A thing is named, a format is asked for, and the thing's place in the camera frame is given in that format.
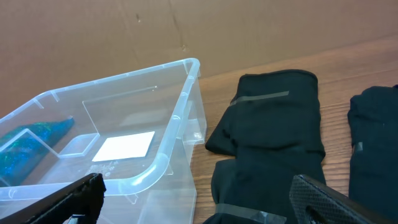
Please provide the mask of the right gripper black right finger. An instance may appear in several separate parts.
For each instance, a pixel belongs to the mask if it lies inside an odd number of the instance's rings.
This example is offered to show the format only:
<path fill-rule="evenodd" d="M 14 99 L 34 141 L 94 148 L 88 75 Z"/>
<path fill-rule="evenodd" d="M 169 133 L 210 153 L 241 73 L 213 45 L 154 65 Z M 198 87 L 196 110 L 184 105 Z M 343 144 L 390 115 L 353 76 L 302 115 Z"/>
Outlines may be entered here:
<path fill-rule="evenodd" d="M 299 224 L 394 224 L 307 175 L 293 177 L 289 199 Z"/>

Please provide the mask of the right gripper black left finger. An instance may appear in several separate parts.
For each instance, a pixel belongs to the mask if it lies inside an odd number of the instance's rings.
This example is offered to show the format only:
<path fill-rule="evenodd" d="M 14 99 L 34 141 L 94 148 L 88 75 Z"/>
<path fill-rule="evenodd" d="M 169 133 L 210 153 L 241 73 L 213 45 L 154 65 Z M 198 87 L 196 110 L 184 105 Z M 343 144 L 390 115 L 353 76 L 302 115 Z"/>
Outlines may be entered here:
<path fill-rule="evenodd" d="M 96 224 L 104 204 L 103 175 L 91 173 L 32 205 L 1 219 L 1 224 Z"/>

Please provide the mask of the blue sparkly cloth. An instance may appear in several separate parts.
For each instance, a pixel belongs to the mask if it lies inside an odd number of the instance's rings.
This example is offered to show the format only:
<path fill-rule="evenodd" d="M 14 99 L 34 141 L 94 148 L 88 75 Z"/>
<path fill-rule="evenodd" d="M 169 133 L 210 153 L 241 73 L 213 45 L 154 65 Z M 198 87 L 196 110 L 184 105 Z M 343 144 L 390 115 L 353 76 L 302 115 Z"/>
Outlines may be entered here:
<path fill-rule="evenodd" d="M 21 185 L 73 127 L 72 117 L 18 126 L 1 137 L 1 186 Z"/>

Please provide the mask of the white label in bin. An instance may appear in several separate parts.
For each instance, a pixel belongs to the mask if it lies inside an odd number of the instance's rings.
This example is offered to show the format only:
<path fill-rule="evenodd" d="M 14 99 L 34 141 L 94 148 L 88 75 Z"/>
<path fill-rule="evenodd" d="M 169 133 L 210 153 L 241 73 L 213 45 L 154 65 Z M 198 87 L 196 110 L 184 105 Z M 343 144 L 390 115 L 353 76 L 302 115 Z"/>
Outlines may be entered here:
<path fill-rule="evenodd" d="M 150 131 L 107 138 L 92 161 L 102 162 L 145 157 L 154 134 L 154 131 Z"/>

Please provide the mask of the clear plastic storage bin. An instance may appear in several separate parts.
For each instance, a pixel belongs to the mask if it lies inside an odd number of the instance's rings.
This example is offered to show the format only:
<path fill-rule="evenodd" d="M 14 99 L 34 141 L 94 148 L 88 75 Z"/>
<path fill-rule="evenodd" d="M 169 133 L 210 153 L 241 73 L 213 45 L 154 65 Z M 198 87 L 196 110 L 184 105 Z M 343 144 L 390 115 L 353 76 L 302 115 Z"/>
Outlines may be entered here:
<path fill-rule="evenodd" d="M 190 170 L 206 118 L 200 62 L 186 58 L 37 95 L 1 119 L 1 217 L 91 173 L 99 223 L 191 223 Z"/>

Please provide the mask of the small black folded cloth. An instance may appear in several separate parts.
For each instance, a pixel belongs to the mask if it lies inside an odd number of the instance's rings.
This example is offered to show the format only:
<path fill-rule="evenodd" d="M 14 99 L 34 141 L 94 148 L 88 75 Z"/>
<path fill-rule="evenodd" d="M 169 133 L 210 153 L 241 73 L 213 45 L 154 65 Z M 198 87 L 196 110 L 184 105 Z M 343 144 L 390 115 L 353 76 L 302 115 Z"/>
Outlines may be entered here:
<path fill-rule="evenodd" d="M 397 221 L 397 86 L 372 86 L 350 99 L 353 154 L 349 198 Z"/>

